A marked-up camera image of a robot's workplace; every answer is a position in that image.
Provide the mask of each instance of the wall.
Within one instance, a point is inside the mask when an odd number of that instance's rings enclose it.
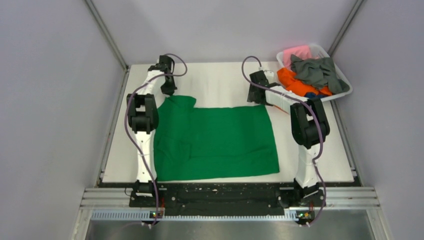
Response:
[[[424,228],[424,1],[367,1],[335,61],[353,85],[339,101],[362,178],[395,239]]]
[[[328,49],[355,0],[94,0],[128,64],[171,52],[187,62],[274,61],[287,47]]]
[[[68,239],[123,72],[82,0],[3,1],[0,32],[0,239]]]

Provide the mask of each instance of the gray floor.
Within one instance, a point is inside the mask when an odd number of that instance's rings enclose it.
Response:
[[[149,230],[139,222],[92,221],[86,240],[373,240],[367,213],[325,211],[311,228],[289,222],[173,221]]]

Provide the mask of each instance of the white laundry basket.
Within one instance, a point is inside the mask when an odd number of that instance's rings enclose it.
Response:
[[[312,54],[312,57],[313,58],[316,58],[316,57],[319,57],[319,58],[328,58],[328,57],[330,57],[329,54],[320,45],[309,44],[308,46],[310,48],[310,53]],[[280,67],[282,67],[282,68],[284,68],[283,55],[284,55],[284,52],[282,52],[282,51],[279,52],[279,53],[277,53],[277,61],[278,61],[279,65],[280,65]],[[352,92],[352,90],[353,90],[351,83],[348,81],[348,79],[342,73],[342,71],[340,71],[340,68],[335,63],[334,63],[334,66],[335,66],[335,73],[336,73],[338,79],[340,79],[343,82],[345,82],[349,86],[349,90],[348,91],[345,91],[345,92],[341,92],[339,94],[334,94],[334,95],[331,95],[331,96],[323,97],[323,98],[321,98],[321,101],[323,101],[323,102],[331,101],[331,100],[334,100],[334,99],[341,98],[341,97],[343,97],[345,95],[350,94]]]

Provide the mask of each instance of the green towel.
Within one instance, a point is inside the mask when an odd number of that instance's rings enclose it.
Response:
[[[170,96],[158,108],[153,142],[158,181],[279,172],[265,106],[194,108],[195,103],[190,96]]]

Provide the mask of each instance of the gray cloth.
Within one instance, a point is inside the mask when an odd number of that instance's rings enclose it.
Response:
[[[294,78],[299,79],[302,83],[311,85],[318,90],[328,86],[333,94],[344,93],[349,90],[349,86],[337,78],[336,67],[331,57],[302,60],[292,54],[290,60],[291,70],[296,73]]]

